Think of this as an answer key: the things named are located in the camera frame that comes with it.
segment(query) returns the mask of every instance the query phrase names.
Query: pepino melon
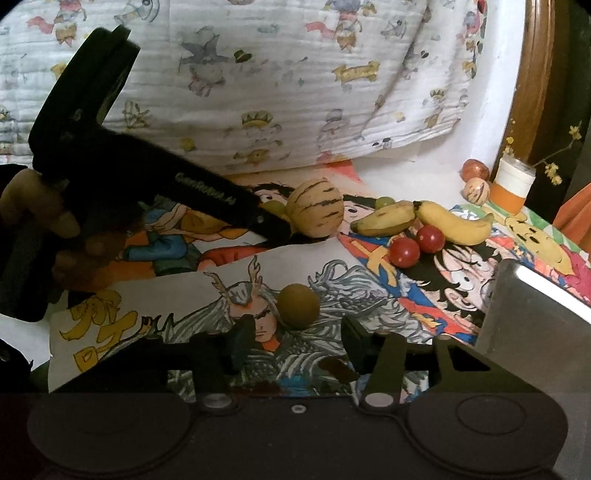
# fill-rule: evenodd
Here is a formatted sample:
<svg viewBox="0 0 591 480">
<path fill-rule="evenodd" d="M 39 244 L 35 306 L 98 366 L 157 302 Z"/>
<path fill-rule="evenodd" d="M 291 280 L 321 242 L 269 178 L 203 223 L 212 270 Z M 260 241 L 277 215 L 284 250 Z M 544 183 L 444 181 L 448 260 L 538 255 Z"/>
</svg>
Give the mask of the pepino melon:
<svg viewBox="0 0 591 480">
<path fill-rule="evenodd" d="M 345 216 L 339 189 L 326 179 L 309 180 L 287 200 L 285 212 L 300 233 L 311 238 L 334 235 Z"/>
</svg>

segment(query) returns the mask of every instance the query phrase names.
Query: black circular disc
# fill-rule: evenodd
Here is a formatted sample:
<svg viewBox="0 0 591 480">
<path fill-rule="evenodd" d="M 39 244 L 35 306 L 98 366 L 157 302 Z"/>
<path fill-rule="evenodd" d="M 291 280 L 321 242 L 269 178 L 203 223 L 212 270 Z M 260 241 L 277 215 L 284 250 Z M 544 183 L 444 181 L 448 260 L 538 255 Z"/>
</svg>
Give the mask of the black circular disc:
<svg viewBox="0 0 591 480">
<path fill-rule="evenodd" d="M 427 393 L 410 404 L 407 426 L 440 461 L 489 475 L 548 466 L 567 434 L 564 412 L 541 393 Z"/>
<path fill-rule="evenodd" d="M 174 394 L 50 394 L 28 420 L 29 437 L 51 462 L 85 475 L 113 475 L 157 462 L 191 424 Z"/>
</svg>

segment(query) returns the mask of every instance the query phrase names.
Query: cherry tomato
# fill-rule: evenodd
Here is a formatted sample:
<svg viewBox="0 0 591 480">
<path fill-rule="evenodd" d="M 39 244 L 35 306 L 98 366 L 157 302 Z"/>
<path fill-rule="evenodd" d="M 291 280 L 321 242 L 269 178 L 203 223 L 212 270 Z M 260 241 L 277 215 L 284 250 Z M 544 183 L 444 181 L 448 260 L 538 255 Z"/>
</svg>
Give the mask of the cherry tomato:
<svg viewBox="0 0 591 480">
<path fill-rule="evenodd" d="M 409 268 L 418 263 L 421 249 L 412 238 L 400 237 L 390 244 L 390 263 L 395 267 Z"/>
<path fill-rule="evenodd" d="M 418 246 L 426 254 L 435 254 L 445 245 L 445 235 L 439 228 L 432 225 L 422 227 L 415 238 Z"/>
</svg>

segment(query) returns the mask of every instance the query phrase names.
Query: yellow banana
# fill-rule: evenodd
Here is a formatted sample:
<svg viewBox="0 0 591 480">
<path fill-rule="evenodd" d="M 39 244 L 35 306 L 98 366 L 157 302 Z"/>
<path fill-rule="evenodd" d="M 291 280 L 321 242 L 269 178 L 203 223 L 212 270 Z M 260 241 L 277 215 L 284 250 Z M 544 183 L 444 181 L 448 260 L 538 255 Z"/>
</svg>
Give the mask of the yellow banana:
<svg viewBox="0 0 591 480">
<path fill-rule="evenodd" d="M 494 220 L 491 213 L 478 220 L 466 220 L 435 202 L 424 200 L 413 204 L 419 220 L 425 225 L 439 228 L 445 238 L 453 244 L 478 245 L 491 235 Z"/>
<path fill-rule="evenodd" d="M 364 236 L 392 236 L 410 227 L 416 215 L 407 200 L 387 205 L 351 223 L 351 230 Z"/>
</svg>

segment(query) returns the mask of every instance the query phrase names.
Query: small striped fruit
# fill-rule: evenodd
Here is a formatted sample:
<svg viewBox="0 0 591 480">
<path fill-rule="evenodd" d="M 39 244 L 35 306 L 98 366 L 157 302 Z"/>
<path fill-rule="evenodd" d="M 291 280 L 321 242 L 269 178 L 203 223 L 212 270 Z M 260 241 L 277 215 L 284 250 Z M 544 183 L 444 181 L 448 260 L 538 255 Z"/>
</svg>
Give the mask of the small striped fruit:
<svg viewBox="0 0 591 480">
<path fill-rule="evenodd" d="M 285 212 L 299 233 L 324 238 L 339 229 L 345 217 L 345 204 L 337 187 L 326 179 L 315 179 L 292 192 Z"/>
</svg>

